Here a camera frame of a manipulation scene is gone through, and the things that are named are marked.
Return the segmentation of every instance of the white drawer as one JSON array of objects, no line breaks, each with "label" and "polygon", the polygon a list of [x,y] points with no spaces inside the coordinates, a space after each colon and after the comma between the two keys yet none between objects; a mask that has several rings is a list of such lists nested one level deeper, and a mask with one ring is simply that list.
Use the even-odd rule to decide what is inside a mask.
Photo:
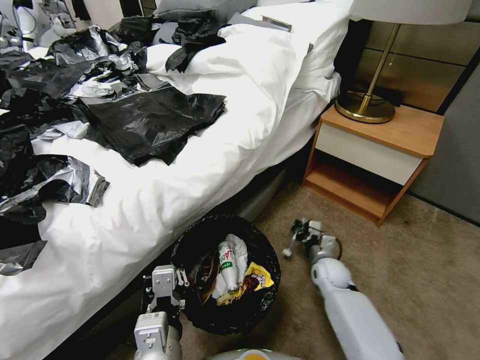
[{"label": "white drawer", "polygon": [[405,185],[422,161],[421,157],[354,135],[326,122],[321,124],[315,147],[400,185]]}]

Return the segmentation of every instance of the lamp base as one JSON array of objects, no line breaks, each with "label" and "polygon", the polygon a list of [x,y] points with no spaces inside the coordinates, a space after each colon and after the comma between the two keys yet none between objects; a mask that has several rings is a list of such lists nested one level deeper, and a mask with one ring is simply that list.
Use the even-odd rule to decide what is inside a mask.
[{"label": "lamp base", "polygon": [[370,104],[363,114],[358,110],[362,104],[364,94],[361,92],[349,91],[341,94],[335,101],[335,109],[344,117],[369,124],[382,124],[389,122],[395,115],[395,107],[387,100],[373,96]]}]

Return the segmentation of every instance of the yellow snack bag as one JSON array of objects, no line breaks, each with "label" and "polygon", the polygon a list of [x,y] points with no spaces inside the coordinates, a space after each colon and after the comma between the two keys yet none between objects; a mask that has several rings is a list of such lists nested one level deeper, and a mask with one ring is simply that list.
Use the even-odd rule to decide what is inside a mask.
[{"label": "yellow snack bag", "polygon": [[217,306],[230,305],[240,299],[243,295],[269,288],[274,284],[270,273],[263,266],[254,262],[250,263],[248,270],[243,277],[243,282],[237,292],[225,294],[216,300]]}]

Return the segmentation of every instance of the white plastic bottle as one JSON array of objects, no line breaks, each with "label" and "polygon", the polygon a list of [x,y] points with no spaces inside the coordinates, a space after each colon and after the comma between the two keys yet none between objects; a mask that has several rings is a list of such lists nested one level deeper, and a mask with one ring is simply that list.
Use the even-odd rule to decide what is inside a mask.
[{"label": "white plastic bottle", "polygon": [[235,244],[231,241],[222,241],[218,245],[218,254],[220,256],[220,272],[226,283],[229,294],[237,292],[239,285],[239,268],[237,258],[235,257]]}]

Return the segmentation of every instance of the wooden nightstand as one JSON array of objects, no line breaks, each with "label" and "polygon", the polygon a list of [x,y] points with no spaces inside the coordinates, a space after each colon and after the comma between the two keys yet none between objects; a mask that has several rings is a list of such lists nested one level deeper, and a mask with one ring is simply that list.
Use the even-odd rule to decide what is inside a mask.
[{"label": "wooden nightstand", "polygon": [[324,112],[303,185],[380,226],[434,155],[444,117],[407,106],[383,124]]}]

